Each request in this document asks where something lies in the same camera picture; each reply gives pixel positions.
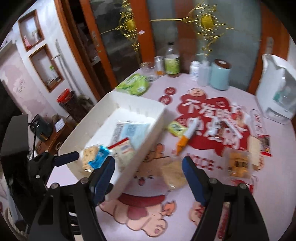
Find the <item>blue foil small packet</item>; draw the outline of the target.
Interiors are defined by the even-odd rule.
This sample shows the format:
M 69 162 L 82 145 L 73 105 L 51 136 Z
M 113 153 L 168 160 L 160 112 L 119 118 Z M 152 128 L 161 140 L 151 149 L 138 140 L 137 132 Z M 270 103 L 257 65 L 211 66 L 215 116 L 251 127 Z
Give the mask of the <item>blue foil small packet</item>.
M 92 161 L 89 161 L 88 164 L 93 169 L 99 169 L 101 168 L 102 164 L 104 163 L 105 159 L 109 156 L 109 149 L 103 145 L 99 147 L 98 153 L 95 156 L 95 159 Z

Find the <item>rice puff cake pack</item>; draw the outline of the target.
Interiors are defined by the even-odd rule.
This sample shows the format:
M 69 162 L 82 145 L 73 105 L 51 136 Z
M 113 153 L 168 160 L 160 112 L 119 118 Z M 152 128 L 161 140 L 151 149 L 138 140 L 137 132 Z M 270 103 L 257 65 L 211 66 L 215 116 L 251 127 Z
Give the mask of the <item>rice puff cake pack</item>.
M 89 162 L 94 161 L 96 155 L 98 154 L 99 147 L 91 146 L 83 150 L 82 156 L 82 169 L 86 172 L 92 172 L 93 168 L 90 166 Z

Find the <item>rice puff cake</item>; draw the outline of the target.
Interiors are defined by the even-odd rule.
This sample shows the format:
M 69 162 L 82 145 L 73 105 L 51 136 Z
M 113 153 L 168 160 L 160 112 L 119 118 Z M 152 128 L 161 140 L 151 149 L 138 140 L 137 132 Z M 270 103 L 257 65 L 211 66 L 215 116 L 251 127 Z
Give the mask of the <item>rice puff cake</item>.
M 172 161 L 161 167 L 164 182 L 170 190 L 177 190 L 187 185 L 182 162 L 180 160 Z

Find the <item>cream red small packet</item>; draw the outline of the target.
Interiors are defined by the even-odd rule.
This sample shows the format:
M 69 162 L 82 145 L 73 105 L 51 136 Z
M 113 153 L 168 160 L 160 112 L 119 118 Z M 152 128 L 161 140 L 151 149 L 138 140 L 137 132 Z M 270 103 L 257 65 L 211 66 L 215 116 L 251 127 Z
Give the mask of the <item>cream red small packet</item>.
M 108 149 L 111 156 L 115 159 L 115 164 L 119 172 L 123 172 L 135 154 L 135 150 L 130 142 L 130 139 L 124 138 L 123 140 L 109 146 Z

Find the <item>brown cracker pack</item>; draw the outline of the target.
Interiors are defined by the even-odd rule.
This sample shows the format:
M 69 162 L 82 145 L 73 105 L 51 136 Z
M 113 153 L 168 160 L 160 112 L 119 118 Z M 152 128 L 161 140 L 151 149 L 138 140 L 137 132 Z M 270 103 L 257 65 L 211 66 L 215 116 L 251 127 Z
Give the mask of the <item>brown cracker pack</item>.
M 226 174 L 236 178 L 250 178 L 252 165 L 248 151 L 227 148 L 224 152 Z

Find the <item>white blue pouch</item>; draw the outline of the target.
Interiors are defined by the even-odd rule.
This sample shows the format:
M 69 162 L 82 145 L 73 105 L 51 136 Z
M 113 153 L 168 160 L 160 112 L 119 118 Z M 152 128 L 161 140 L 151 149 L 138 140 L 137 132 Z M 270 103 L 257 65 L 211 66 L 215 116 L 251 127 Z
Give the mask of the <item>white blue pouch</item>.
M 124 138 L 129 138 L 135 150 L 137 150 L 143 143 L 147 130 L 148 123 L 138 123 L 135 121 L 118 121 L 116 123 L 110 145 L 113 145 Z

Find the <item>white orange snack stick pack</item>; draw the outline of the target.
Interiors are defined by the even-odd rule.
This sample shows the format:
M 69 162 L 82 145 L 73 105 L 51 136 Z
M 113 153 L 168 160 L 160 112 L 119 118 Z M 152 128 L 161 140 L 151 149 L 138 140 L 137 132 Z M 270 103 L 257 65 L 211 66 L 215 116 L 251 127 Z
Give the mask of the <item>white orange snack stick pack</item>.
M 176 145 L 176 155 L 178 156 L 182 150 L 186 147 L 187 143 L 195 133 L 198 125 L 199 125 L 199 118 L 194 118 L 189 124 L 188 129 L 184 132 L 184 134 L 180 137 L 177 145 Z

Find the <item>small green yellow packet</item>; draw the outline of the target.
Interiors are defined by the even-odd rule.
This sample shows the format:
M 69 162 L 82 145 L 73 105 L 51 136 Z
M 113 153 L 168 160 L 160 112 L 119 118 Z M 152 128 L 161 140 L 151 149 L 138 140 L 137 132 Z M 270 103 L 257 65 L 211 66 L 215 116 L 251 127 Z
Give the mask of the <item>small green yellow packet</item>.
M 180 138 L 188 128 L 184 125 L 181 125 L 178 121 L 172 121 L 166 129 L 175 137 Z

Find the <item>wafer biscuit pack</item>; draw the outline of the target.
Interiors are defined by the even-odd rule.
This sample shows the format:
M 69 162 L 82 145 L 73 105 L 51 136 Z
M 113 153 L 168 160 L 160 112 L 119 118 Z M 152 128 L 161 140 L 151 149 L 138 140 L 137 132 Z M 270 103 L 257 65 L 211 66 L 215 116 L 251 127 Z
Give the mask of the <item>wafer biscuit pack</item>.
M 252 165 L 259 166 L 261 156 L 261 142 L 254 136 L 249 136 L 247 139 L 247 148 Z

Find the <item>red white jujube snack bag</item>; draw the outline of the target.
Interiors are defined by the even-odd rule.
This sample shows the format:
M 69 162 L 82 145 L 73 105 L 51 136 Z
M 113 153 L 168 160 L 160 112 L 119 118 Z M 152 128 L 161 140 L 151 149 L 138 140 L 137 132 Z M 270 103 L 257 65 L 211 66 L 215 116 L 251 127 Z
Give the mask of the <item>red white jujube snack bag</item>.
M 245 107 L 233 104 L 230 106 L 230 111 L 224 113 L 222 121 L 224 121 L 236 137 L 242 139 L 243 134 L 247 131 L 250 114 L 246 111 Z

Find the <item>red dark snack packet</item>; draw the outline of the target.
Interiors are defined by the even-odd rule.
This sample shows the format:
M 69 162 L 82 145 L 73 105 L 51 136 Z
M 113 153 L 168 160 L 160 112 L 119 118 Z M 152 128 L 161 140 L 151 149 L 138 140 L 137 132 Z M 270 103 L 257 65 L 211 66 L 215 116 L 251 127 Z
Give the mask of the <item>red dark snack packet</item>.
M 261 144 L 261 154 L 264 156 L 271 157 L 271 148 L 270 148 L 270 135 L 259 135 L 258 139 L 260 140 Z

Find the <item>white plastic storage bin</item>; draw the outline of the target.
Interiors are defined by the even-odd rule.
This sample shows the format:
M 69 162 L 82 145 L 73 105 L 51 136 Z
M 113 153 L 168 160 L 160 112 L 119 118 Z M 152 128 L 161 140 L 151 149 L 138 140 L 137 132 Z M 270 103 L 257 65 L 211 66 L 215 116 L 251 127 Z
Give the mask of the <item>white plastic storage bin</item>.
M 166 107 L 156 100 L 112 91 L 79 122 L 58 153 L 83 154 L 83 150 L 91 146 L 109 147 L 124 138 L 119 132 L 119 123 L 147 125 L 144 136 L 132 144 L 135 154 L 130 163 L 124 170 L 116 167 L 111 177 L 113 188 L 105 198 L 107 201 L 117 199 L 162 132 L 165 110 Z

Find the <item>pink printed tablecloth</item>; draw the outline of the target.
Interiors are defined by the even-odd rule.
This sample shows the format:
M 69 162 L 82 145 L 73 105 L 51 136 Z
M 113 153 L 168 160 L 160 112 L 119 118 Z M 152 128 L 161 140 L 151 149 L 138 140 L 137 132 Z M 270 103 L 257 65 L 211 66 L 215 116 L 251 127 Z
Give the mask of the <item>pink printed tablecloth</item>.
M 188 74 L 163 76 L 150 84 L 141 96 L 165 107 L 164 128 L 138 166 L 121 195 L 96 207 L 99 225 L 107 240 L 190 240 L 201 222 L 203 205 L 196 202 L 188 185 L 170 190 L 161 166 L 190 156 L 211 178 L 229 185 L 239 179 L 226 174 L 227 148 L 247 151 L 249 136 L 270 135 L 271 157 L 264 157 L 260 169 L 252 169 L 246 185 L 263 217 L 270 240 L 279 240 L 288 228 L 295 209 L 295 131 L 265 118 L 254 95 L 229 87 L 225 91 L 201 87 Z M 222 121 L 233 104 L 245 107 L 250 121 L 239 139 Z M 179 137 L 168 132 L 172 121 L 189 127 L 199 125 L 177 156 Z

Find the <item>red lid dark jar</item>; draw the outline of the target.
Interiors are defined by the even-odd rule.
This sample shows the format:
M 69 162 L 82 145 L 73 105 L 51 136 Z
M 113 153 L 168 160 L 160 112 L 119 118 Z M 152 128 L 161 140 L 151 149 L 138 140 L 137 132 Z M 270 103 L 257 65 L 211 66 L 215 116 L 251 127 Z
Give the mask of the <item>red lid dark jar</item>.
M 76 121 L 81 121 L 78 97 L 69 88 L 65 89 L 57 98 L 58 104 Z

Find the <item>green tissue pack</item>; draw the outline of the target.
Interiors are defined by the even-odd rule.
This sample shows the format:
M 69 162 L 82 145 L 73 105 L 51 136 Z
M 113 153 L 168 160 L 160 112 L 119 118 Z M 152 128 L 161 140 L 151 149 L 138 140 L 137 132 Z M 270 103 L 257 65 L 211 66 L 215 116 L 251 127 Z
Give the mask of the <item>green tissue pack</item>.
M 149 82 L 147 77 L 136 73 L 123 80 L 119 85 L 117 85 L 115 90 L 130 95 L 141 96 L 148 90 L 148 88 Z

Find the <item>translucent squeeze bottle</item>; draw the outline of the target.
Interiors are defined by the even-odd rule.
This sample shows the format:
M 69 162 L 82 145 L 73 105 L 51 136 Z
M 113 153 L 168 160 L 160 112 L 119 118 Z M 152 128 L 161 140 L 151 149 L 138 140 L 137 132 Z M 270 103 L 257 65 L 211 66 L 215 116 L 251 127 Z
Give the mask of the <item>translucent squeeze bottle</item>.
M 208 57 L 204 53 L 197 54 L 199 64 L 198 84 L 200 86 L 207 86 L 209 84 L 211 66 Z

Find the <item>white pill bottle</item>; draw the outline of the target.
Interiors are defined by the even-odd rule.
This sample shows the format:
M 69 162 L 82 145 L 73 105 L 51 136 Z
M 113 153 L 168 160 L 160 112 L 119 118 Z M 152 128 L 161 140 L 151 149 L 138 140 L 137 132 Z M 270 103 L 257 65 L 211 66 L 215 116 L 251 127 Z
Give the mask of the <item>white pill bottle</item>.
M 199 67 L 200 67 L 199 61 L 192 61 L 190 65 L 190 77 L 193 81 L 197 81 L 199 77 Z

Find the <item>light blue canister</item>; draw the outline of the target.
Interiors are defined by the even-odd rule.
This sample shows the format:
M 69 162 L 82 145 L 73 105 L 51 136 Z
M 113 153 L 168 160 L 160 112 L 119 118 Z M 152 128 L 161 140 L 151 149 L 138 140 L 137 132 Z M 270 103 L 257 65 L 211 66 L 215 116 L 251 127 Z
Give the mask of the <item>light blue canister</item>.
M 231 64 L 222 59 L 215 59 L 211 65 L 210 85 L 217 90 L 227 90 L 229 88 L 229 75 Z

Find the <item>clear drinking glass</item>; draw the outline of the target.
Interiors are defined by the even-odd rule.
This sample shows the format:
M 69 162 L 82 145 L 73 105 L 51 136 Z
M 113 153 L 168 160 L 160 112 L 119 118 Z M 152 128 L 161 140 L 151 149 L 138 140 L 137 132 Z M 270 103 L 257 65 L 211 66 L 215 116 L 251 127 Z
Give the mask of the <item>clear drinking glass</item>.
M 154 70 L 154 63 L 142 62 L 140 63 L 140 69 L 143 75 L 147 78 L 147 81 L 153 82 L 158 79 L 158 76 Z

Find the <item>white desktop organizer box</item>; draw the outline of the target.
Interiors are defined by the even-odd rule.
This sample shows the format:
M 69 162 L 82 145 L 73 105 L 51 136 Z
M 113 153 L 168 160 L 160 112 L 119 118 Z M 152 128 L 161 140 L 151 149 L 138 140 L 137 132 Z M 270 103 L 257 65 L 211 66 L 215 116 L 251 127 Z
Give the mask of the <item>white desktop organizer box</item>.
M 295 68 L 272 54 L 262 55 L 255 96 L 264 117 L 285 125 L 295 116 Z

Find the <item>glass bottle green label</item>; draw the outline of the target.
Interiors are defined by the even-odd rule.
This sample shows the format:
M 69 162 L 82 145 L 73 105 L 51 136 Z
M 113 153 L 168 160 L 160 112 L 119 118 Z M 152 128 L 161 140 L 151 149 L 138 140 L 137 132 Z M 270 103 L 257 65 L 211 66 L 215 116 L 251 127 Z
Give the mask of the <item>glass bottle green label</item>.
M 180 54 L 174 42 L 168 42 L 164 63 L 168 76 L 178 77 L 180 75 Z

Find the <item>small spice jar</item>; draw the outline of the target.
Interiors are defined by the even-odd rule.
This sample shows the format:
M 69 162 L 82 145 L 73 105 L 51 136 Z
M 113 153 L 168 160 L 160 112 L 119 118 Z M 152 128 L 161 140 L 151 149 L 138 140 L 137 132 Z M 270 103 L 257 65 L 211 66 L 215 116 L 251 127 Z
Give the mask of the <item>small spice jar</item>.
M 163 56 L 156 56 L 154 58 L 154 70 L 156 72 L 156 75 L 158 76 L 164 76 L 166 71 L 165 71 L 165 66 L 164 66 L 164 57 Z

